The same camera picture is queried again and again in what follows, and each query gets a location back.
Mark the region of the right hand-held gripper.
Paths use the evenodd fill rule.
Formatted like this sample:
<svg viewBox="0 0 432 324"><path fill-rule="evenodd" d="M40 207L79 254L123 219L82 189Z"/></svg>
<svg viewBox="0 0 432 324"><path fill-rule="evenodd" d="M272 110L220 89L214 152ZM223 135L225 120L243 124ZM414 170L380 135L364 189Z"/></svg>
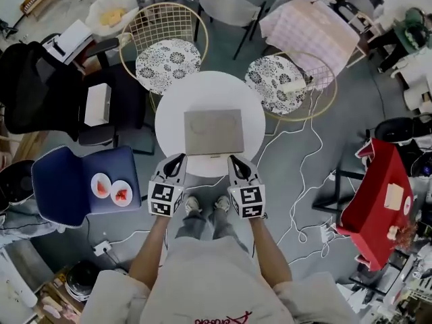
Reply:
<svg viewBox="0 0 432 324"><path fill-rule="evenodd" d="M265 213L265 185L239 186L239 182L259 180L257 166L238 155L227 159L230 186L227 190L231 204L241 219L262 217Z"/></svg>

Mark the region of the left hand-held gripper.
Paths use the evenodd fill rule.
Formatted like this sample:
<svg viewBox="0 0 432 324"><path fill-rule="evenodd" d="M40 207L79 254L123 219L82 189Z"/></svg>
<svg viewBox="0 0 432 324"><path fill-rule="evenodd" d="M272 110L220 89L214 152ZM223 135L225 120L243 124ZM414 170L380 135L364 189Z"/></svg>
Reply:
<svg viewBox="0 0 432 324"><path fill-rule="evenodd" d="M148 183L148 212L151 215L173 217L183 202L184 187L165 178L184 181L188 157L178 153L160 161L154 178Z"/></svg>

